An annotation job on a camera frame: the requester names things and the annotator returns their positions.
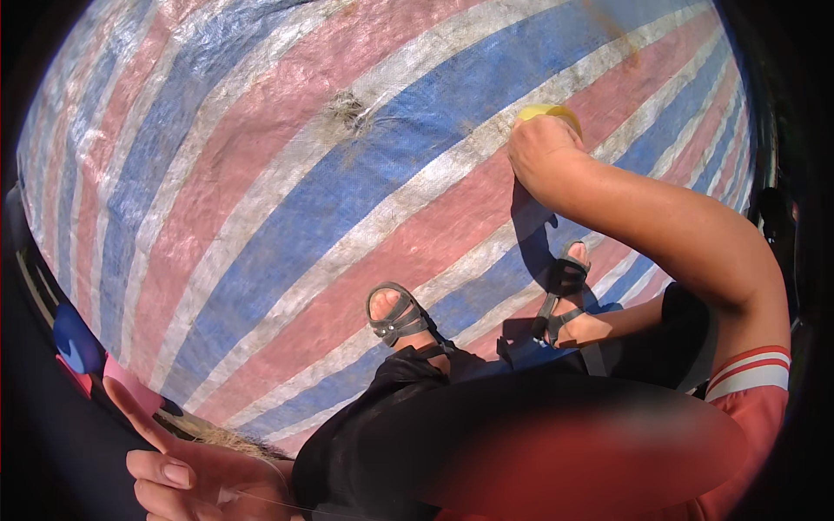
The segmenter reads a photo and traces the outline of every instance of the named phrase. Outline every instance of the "yellow object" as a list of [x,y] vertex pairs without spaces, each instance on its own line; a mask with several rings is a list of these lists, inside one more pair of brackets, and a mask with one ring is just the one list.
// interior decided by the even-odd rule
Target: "yellow object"
[[579,125],[579,118],[577,118],[576,114],[574,114],[573,111],[565,105],[545,105],[543,103],[527,105],[521,109],[518,117],[527,121],[528,119],[535,118],[541,114],[556,116],[557,118],[563,119],[565,123],[569,124],[570,127],[574,129],[574,132],[576,132],[576,135],[579,136],[579,139],[582,139],[582,127]]

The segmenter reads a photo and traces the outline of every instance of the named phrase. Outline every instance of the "sandal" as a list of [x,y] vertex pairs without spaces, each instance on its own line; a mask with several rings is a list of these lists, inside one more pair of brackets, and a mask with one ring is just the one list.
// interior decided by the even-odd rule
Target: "sandal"
[[585,279],[590,271],[590,263],[583,264],[578,259],[568,255],[570,247],[582,241],[571,241],[562,248],[556,261],[550,266],[547,283],[547,298],[533,320],[533,336],[541,344],[545,341],[545,330],[550,336],[550,346],[555,348],[559,339],[559,329],[585,312],[584,306],[579,306],[567,313],[554,317],[551,315],[557,298],[568,297],[582,291]]
[[[373,320],[370,317],[370,299],[382,289],[393,289],[399,293],[399,299],[394,308],[380,320]],[[413,305],[411,311],[403,314],[409,306]],[[368,293],[368,298],[365,300],[365,314],[368,316],[368,323],[374,334],[382,339],[388,347],[394,347],[394,344],[402,337],[407,337],[412,334],[417,334],[428,330],[437,340],[437,345],[422,348],[417,353],[420,358],[429,359],[441,354],[449,355],[457,347],[449,340],[446,340],[437,332],[437,325],[431,319],[429,314],[420,306],[414,295],[409,293],[409,290],[403,288],[397,283],[386,282],[374,287]]]

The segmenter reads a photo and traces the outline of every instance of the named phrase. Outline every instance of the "pink object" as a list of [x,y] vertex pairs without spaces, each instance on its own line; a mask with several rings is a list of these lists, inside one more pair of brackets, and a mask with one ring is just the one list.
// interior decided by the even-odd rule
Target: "pink object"
[[132,373],[125,371],[110,355],[104,363],[104,376],[118,380],[130,392],[139,407],[149,415],[156,413],[157,409],[165,404],[161,396],[142,385]]

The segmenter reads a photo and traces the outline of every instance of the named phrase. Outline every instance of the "fingernail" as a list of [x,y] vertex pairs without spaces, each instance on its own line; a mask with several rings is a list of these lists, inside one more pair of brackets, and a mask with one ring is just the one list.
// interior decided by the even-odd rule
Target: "fingernail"
[[180,467],[179,465],[165,465],[163,468],[165,477],[176,483],[177,485],[188,486],[188,469]]

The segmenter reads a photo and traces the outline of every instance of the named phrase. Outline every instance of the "hand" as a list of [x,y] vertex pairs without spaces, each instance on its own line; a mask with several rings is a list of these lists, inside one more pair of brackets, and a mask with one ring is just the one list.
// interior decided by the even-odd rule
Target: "hand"
[[[148,510],[148,521],[273,521],[289,520],[292,508],[289,479],[292,462],[279,467],[230,448],[177,438],[145,413],[121,383],[104,379],[110,399],[133,427],[159,452],[128,453],[128,471],[136,478],[136,499]],[[235,498],[221,488],[239,492]]]
[[570,156],[588,158],[574,129],[562,118],[545,115],[516,119],[507,153],[519,182],[540,202],[554,164]]

